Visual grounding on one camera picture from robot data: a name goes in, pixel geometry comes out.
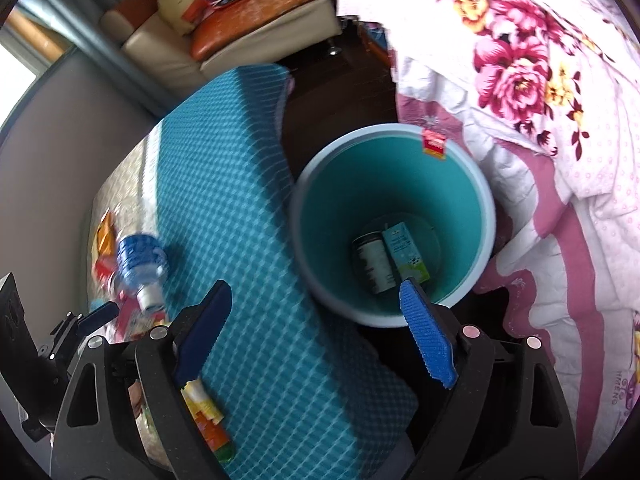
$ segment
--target floral bedsheet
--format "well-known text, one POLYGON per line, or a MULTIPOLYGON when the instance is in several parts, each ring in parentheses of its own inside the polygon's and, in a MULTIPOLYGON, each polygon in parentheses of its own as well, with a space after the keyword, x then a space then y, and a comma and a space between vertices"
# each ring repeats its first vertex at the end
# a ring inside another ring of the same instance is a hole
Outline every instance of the floral bedsheet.
POLYGON ((446 134, 494 192, 477 291, 554 361, 586 471, 640 387, 640 47, 613 0, 338 0, 385 27, 398 116, 446 134))

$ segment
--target chair leg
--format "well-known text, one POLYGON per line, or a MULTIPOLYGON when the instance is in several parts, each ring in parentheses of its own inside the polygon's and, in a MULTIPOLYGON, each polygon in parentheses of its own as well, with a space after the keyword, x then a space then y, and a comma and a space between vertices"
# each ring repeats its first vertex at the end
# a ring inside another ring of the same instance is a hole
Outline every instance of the chair leg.
POLYGON ((342 49, 335 44, 334 38, 329 38, 326 42, 329 44, 329 56, 337 56, 342 52, 342 49))

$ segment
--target floor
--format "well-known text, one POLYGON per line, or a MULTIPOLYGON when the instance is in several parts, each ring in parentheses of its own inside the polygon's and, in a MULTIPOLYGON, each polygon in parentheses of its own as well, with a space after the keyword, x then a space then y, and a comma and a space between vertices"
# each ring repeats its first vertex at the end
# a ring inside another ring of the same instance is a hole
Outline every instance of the floor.
MULTIPOLYGON (((342 48, 338 56, 329 56, 328 45, 320 43, 281 62, 296 83, 282 133, 294 177, 332 140, 364 126, 398 121, 388 68, 366 52, 354 27, 347 28, 336 43, 342 48)), ((510 340, 502 328, 507 298, 505 290, 469 294, 452 311, 461 323, 475 324, 492 338, 510 340)), ((409 329, 360 327, 360 333, 375 346, 381 361, 416 393, 420 407, 407 432, 418 449, 438 415, 443 388, 427 374, 409 329)))

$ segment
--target white bottle cap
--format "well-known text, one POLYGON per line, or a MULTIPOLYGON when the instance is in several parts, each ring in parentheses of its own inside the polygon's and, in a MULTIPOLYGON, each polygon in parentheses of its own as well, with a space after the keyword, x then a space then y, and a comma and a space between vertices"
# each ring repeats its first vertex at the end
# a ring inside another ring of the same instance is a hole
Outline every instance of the white bottle cap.
POLYGON ((144 285, 138 291, 138 304, 140 305, 140 310, 144 312, 145 310, 159 310, 164 307, 164 294, 162 293, 162 285, 160 283, 150 283, 149 285, 144 285))

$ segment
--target beige leather armchair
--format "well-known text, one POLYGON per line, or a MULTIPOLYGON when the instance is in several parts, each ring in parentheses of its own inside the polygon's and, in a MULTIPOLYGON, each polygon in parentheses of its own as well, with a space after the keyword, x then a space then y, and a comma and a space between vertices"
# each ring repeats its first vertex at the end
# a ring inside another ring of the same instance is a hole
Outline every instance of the beige leather armchair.
POLYGON ((123 0, 100 27, 180 98, 235 66, 274 62, 340 34, 331 0, 239 0, 189 36, 162 20, 156 0, 123 0))

